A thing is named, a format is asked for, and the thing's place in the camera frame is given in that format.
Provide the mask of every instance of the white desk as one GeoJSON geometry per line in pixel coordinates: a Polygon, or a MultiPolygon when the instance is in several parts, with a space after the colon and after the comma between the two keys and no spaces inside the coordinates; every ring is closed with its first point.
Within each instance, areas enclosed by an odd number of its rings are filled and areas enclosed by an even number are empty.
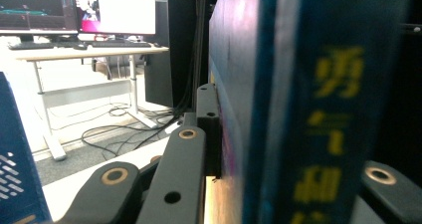
{"type": "Polygon", "coordinates": [[[53,137],[51,130],[50,119],[47,112],[48,108],[64,106],[73,103],[85,102],[94,99],[100,99],[111,96],[118,96],[122,94],[131,93],[131,111],[130,114],[139,119],[150,127],[156,126],[156,123],[144,117],[137,110],[137,86],[136,86],[136,71],[134,64],[134,55],[136,54],[154,54],[168,51],[168,48],[92,48],[87,50],[75,50],[72,48],[60,49],[39,49],[39,50],[19,50],[10,51],[10,55],[19,61],[26,61],[32,63],[32,69],[36,76],[36,87],[38,90],[38,97],[41,100],[42,110],[41,116],[45,121],[44,138],[47,145],[52,152],[55,160],[63,160],[66,158],[66,153],[59,143],[59,140],[53,137]],[[95,58],[106,56],[121,56],[129,55],[130,60],[130,80],[107,82],[103,84],[90,85],[84,87],[76,87],[69,89],[61,89],[55,91],[43,91],[38,73],[38,62],[67,60],[67,59],[82,59],[95,58]]]}

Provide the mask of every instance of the black monitor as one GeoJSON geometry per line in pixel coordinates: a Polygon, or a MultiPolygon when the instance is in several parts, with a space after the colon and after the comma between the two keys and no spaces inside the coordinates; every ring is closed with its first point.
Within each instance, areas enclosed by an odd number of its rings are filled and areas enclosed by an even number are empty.
{"type": "Polygon", "coordinates": [[[404,33],[407,35],[422,35],[422,0],[410,0],[408,16],[402,25],[404,33]]]}
{"type": "Polygon", "coordinates": [[[155,34],[155,0],[76,0],[80,33],[155,34]]]}
{"type": "Polygon", "coordinates": [[[0,35],[77,35],[75,0],[0,0],[0,35]]]}

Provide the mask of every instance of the blue basket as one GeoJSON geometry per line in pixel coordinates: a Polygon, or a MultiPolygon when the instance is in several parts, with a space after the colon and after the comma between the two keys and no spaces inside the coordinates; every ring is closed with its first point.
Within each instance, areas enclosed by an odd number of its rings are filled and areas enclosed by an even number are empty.
{"type": "Polygon", "coordinates": [[[13,93],[0,73],[0,223],[41,223],[51,216],[13,93]]]}

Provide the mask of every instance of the book spine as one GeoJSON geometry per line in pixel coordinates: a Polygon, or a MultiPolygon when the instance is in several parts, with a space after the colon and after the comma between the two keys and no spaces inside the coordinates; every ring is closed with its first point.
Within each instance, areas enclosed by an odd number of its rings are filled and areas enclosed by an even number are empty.
{"type": "Polygon", "coordinates": [[[348,223],[406,0],[279,0],[260,221],[348,223]]]}

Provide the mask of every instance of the metal ring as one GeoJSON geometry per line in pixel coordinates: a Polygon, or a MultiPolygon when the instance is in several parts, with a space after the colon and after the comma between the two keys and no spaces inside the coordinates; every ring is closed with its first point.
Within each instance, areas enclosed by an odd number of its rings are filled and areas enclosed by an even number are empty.
{"type": "Polygon", "coordinates": [[[196,137],[196,131],[193,129],[184,129],[179,132],[179,136],[184,139],[190,139],[196,137]]]}
{"type": "Polygon", "coordinates": [[[385,185],[394,185],[397,182],[397,179],[390,172],[378,167],[366,167],[365,173],[372,180],[385,184],[385,185]],[[384,174],[386,177],[385,178],[378,177],[374,174],[374,172],[380,172],[384,174]]]}
{"type": "Polygon", "coordinates": [[[122,167],[115,167],[112,168],[110,170],[108,170],[107,172],[105,172],[105,174],[103,174],[102,176],[102,182],[105,185],[116,185],[118,183],[121,183],[122,181],[124,181],[127,178],[127,170],[125,168],[122,167]],[[113,172],[120,172],[121,176],[117,179],[109,179],[109,175],[112,174],[113,172]]]}

